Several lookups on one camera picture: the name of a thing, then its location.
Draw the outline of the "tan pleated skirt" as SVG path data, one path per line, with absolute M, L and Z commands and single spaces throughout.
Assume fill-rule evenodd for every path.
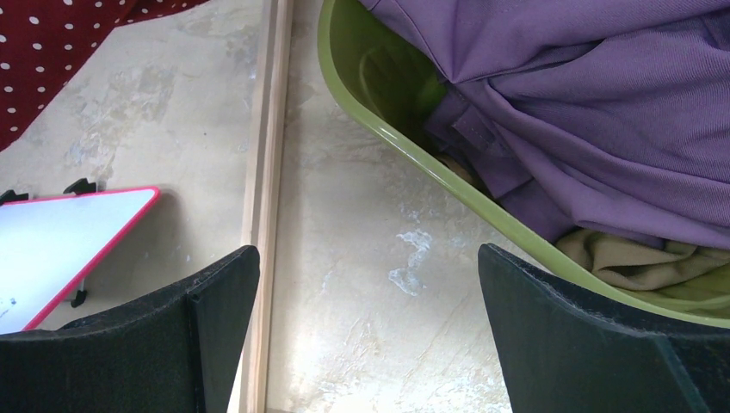
M 658 248 L 607 232 L 598 217 L 628 214 L 629 198 L 613 188 L 578 184 L 568 198 L 583 207 L 577 219 L 566 215 L 544 193 L 519 205 L 512 217 L 599 280 L 630 291 L 657 305 L 678 311 L 709 311 L 715 317 L 729 310 L 729 253 L 663 241 Z

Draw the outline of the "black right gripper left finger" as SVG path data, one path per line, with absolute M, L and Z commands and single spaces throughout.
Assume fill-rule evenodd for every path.
M 57 330 L 2 336 L 2 411 L 226 411 L 259 277 L 244 246 Z

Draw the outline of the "red polka dot garment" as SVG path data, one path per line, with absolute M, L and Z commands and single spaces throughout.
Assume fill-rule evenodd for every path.
M 1 0 L 1 147 L 17 141 L 117 27 L 201 0 Z

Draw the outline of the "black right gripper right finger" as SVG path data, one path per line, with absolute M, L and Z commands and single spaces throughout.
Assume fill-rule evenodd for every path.
M 551 275 L 494 244 L 479 280 L 515 412 L 726 412 L 729 332 Z

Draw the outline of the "purple garment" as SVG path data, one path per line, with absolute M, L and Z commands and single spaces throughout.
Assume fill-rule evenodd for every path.
M 428 135 L 541 237 L 728 247 L 728 2 L 365 8 L 446 86 Z

